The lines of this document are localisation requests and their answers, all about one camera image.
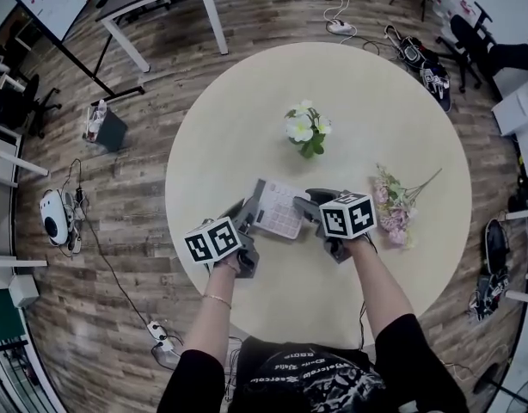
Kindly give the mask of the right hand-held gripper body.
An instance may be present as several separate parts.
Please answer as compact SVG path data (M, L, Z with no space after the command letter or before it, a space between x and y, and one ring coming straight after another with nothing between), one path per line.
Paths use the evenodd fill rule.
M338 199L319 205L317 236L339 264L351 255L345 242L367 236L376 227L376 210L368 194L341 191Z

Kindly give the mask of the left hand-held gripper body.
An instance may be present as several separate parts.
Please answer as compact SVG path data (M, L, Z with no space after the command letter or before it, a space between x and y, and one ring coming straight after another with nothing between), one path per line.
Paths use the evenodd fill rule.
M184 237L184 243L191 259L196 264L215 266L225 257L236 253L240 271L237 278L253 278L260 255L255 240L247 229L234 226L234 207L218 219L206 219Z

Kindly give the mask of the white calculator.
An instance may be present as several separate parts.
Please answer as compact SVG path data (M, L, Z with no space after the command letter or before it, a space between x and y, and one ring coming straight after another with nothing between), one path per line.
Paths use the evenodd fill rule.
M299 188L259 178L253 196L258 201L254 225L290 240L295 240L302 228L303 214L293 205L293 199L308 200L310 196Z

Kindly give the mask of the person's left forearm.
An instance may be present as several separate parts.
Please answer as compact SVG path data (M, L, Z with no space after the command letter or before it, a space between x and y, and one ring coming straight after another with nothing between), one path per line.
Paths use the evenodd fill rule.
M200 309L185 340L186 350L199 350L224 365L229 349L230 312L237 273L236 253L213 268Z

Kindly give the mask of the person's right forearm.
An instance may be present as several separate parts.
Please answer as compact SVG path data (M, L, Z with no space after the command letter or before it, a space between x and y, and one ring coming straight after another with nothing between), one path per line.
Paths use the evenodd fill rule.
M374 339L398 318L414 315L407 296L364 237L347 242L359 277Z

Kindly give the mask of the pink flower bouquet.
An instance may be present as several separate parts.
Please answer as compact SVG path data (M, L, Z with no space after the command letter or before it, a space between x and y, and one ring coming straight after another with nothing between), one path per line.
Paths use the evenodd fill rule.
M378 224L395 248L411 249L414 245L411 227L418 214L416 200L442 169L438 169L422 184L406 188L385 166L377 163L376 168L378 172L373 181L373 199L378 210Z

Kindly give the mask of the dark grey trash bin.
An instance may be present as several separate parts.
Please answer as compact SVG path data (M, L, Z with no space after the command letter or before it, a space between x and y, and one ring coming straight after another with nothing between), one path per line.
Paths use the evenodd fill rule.
M100 100L95 107L88 109L83 139L108 152L116 152L121 148L127 130L127 124Z

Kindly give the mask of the black and white bag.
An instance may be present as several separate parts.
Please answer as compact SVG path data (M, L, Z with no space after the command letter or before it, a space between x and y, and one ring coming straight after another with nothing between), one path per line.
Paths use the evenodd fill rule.
M384 36L396 49L398 57L414 73L428 93L448 113L451 110L451 81L439 55L413 36L402 37L393 25L384 28Z
M468 307L468 313L478 321L491 316L499 307L500 298L509 284L509 253L505 228L499 220L489 220L483 233L482 266Z

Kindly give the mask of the white dome-shaped device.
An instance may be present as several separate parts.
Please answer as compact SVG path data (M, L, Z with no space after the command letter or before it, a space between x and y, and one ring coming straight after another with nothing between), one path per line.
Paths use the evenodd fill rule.
M50 241L54 245L64 245L69 239L69 220L61 194L58 190L50 190L40 200L39 204L42 224Z

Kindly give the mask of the black printed t-shirt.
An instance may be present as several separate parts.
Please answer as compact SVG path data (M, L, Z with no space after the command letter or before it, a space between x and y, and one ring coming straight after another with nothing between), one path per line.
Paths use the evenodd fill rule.
M247 341L228 413L470 413L415 316L385 327L376 361L358 350Z

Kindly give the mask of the small grey box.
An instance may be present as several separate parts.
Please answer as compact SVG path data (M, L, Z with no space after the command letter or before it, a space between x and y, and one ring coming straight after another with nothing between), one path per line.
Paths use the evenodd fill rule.
M25 308L40 296L31 274L14 275L9 284L9 294L16 308Z

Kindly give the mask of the white low cabinet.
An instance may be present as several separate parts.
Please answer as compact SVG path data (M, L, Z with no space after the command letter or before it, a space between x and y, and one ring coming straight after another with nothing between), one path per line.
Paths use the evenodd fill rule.
M492 108L502 136L528 126L528 81Z

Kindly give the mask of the black office chair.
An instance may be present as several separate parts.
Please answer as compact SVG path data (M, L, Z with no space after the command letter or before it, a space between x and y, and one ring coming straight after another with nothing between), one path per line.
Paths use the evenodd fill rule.
M43 99L37 98L39 86L40 76L34 74L22 92L13 87L0 89L0 126L12 131L23 128L31 136L38 136L40 139L45 137L45 113L61 109L62 104L50 104L52 95L60 93L60 89L55 87Z
M456 40L449 41L442 36L436 38L438 44L445 45L450 51L449 53L438 52L437 55L454 61L458 65L460 73L458 90L462 94L466 91L466 73L476 80L474 84L476 89L482 85L482 80L472 67L473 64L477 66L487 83L493 82L494 67L489 55L489 46L494 46L496 42L484 26L484 22L486 20L491 22L492 18L478 2L475 2L475 5L480 10L480 14L473 26L462 16L454 15L450 20L450 28Z

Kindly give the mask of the dark green cabinet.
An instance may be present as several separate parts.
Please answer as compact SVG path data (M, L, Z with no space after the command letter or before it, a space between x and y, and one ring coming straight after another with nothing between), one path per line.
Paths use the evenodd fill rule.
M7 289L0 289L0 341L23 336L25 330L20 313Z

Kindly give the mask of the white frame wooden shelf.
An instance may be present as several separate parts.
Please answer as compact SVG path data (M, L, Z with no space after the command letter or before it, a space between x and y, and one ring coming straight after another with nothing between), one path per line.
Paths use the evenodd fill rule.
M30 171L39 176L48 176L49 171L36 164L30 163L24 159L11 155L9 153L0 151L0 162L6 161L11 168L19 168ZM0 225L4 222L8 225L8 235L12 236L12 194L18 188L18 184L13 182L11 178L0 176L0 188L7 187L11 190L9 194L9 204L5 205L4 200L0 200ZM15 256L0 256L0 269L8 269L13 271L15 268L45 268L47 266L46 260L18 260Z

